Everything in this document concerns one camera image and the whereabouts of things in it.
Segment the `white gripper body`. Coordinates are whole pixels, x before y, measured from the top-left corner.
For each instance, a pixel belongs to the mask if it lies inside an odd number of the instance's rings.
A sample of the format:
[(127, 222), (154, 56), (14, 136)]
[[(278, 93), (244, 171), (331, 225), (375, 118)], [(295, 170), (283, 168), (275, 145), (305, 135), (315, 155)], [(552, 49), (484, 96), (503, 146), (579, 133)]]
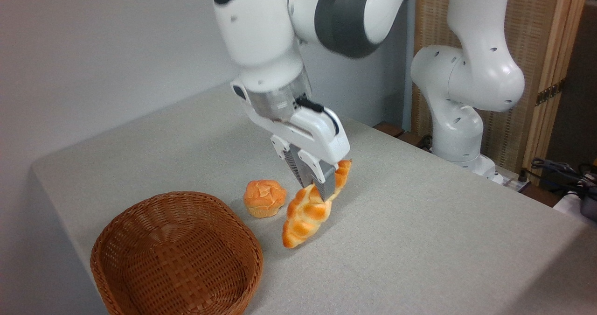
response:
[(258, 115), (247, 101), (243, 101), (243, 109), (254, 124), (329, 164), (336, 164), (350, 151), (342, 123), (330, 109), (316, 112), (299, 107), (288, 122)]

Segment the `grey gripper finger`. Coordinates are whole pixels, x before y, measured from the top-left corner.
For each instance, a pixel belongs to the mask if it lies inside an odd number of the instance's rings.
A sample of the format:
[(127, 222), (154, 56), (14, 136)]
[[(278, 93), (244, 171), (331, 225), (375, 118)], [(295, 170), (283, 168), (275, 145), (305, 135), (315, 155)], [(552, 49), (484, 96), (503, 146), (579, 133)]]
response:
[(277, 135), (271, 135), (271, 142), (278, 157), (286, 161), (300, 185), (303, 188), (309, 186), (309, 171), (298, 156), (300, 149)]
[(299, 150), (297, 157), (297, 168), (301, 179), (301, 185), (305, 188), (314, 184), (319, 191), (320, 198), (322, 198), (324, 202), (328, 200), (334, 193), (336, 187), (336, 166), (307, 153), (305, 150)]

